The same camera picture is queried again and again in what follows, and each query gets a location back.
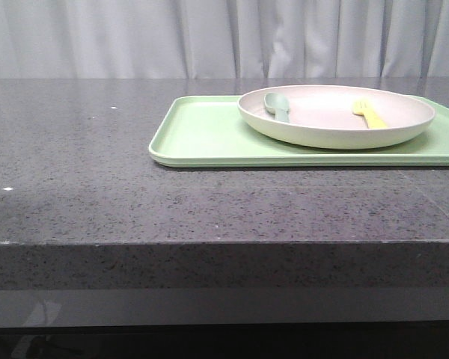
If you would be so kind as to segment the cream round plate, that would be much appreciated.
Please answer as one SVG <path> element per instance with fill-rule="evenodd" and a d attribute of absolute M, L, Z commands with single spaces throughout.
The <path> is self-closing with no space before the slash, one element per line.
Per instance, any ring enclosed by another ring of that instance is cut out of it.
<path fill-rule="evenodd" d="M 265 107 L 268 93 L 289 100 L 287 122 L 275 120 Z M 367 99 L 386 123 L 370 129 L 352 112 L 356 100 Z M 285 85 L 253 90 L 238 100 L 244 121 L 258 132 L 291 144 L 335 150 L 387 147 L 411 140 L 427 130 L 435 109 L 422 100 L 386 90 L 344 85 Z"/>

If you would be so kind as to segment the yellow plastic fork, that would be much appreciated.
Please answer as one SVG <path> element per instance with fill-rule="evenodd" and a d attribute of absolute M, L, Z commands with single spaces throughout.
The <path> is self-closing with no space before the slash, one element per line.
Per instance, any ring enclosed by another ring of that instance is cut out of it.
<path fill-rule="evenodd" d="M 352 113 L 364 118 L 368 129 L 385 129 L 388 125 L 375 112 L 370 101 L 367 99 L 358 99 L 352 104 Z"/>

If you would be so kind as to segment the light green plastic tray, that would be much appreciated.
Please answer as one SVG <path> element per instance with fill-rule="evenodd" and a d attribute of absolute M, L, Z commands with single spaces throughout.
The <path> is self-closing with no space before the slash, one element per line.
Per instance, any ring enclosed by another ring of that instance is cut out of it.
<path fill-rule="evenodd" d="M 185 96 L 171 104 L 148 150 L 174 168 L 449 167 L 449 108 L 436 110 L 428 130 L 392 147 L 324 150 L 260 134 L 243 119 L 236 96 Z"/>

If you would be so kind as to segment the sage green spoon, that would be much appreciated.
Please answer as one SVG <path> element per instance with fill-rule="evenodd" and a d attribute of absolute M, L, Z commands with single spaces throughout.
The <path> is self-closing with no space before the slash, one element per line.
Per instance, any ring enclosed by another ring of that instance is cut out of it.
<path fill-rule="evenodd" d="M 263 99 L 264 108 L 274 116 L 278 122 L 289 123 L 290 104 L 285 95 L 281 93 L 267 93 Z"/>

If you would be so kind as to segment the grey pleated curtain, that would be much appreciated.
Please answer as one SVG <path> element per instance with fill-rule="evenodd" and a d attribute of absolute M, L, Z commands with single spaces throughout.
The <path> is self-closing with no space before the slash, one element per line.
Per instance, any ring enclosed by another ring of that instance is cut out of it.
<path fill-rule="evenodd" d="M 0 1 L 0 79 L 449 76 L 449 1 Z"/>

